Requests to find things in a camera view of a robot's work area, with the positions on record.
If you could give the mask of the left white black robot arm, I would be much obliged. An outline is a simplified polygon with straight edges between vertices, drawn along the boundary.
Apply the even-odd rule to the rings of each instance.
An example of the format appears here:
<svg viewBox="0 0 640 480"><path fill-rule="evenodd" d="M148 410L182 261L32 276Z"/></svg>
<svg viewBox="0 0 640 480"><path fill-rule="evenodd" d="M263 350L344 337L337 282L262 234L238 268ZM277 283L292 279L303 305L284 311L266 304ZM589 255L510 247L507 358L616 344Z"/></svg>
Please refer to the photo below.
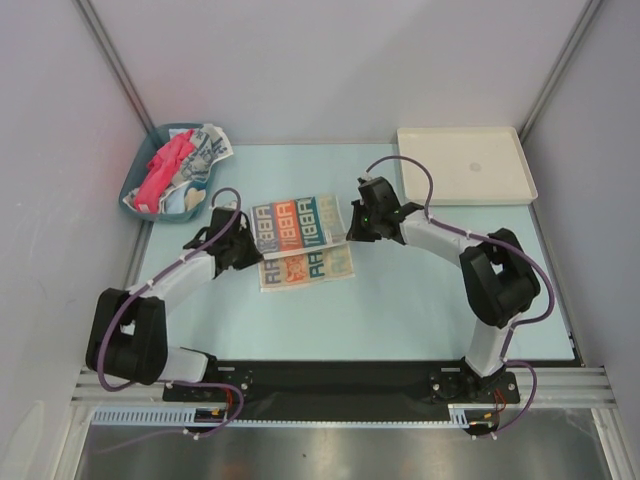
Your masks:
<svg viewBox="0 0 640 480"><path fill-rule="evenodd" d="M126 290L108 288L100 294L85 356L87 367L99 375L107 391L134 383L178 381L185 382L195 398L211 399L220 388L220 376L212 370L215 358L171 346L168 316L225 271L240 271L262 259L248 216L216 207L210 224L184 245L174 263Z"/></svg>

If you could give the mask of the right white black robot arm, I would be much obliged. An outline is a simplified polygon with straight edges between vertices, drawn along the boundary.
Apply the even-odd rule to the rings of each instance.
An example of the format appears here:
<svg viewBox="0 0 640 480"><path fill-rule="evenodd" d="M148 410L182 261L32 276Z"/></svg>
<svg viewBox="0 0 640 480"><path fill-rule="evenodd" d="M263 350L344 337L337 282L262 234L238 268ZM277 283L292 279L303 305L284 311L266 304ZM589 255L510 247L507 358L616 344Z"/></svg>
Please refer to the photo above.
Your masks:
<svg viewBox="0 0 640 480"><path fill-rule="evenodd" d="M423 206L401 204L383 177L360 179L358 192L360 198L351 202L349 241L394 241L460 269L468 305L476 316L460 388L471 401L486 400L496 390L495 375L504 369L502 350L508 329L541 290L517 237L504 228L478 239L472 232L444 228L428 217Z"/></svg>

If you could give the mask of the striped rabbit text towel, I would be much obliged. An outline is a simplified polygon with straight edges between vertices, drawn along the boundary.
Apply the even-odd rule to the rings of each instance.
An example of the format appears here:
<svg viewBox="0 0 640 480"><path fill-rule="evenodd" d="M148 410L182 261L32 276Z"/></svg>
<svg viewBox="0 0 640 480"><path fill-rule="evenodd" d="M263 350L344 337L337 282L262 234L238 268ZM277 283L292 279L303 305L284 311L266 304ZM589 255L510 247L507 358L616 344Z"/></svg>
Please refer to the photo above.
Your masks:
<svg viewBox="0 0 640 480"><path fill-rule="evenodd" d="M260 290L276 292L355 276L339 201L334 194L251 208Z"/></svg>

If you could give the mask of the pink red towel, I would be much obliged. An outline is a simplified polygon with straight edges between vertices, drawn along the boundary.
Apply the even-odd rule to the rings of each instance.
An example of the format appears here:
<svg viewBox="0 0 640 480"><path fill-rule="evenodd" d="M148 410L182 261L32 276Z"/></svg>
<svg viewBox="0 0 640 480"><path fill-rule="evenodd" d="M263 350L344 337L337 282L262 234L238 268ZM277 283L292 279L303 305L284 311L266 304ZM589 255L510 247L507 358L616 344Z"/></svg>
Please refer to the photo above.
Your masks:
<svg viewBox="0 0 640 480"><path fill-rule="evenodd" d="M182 162L195 150L193 129L181 132L162 146L148 163L149 172L135 194L133 206L142 213L158 213L160 197Z"/></svg>

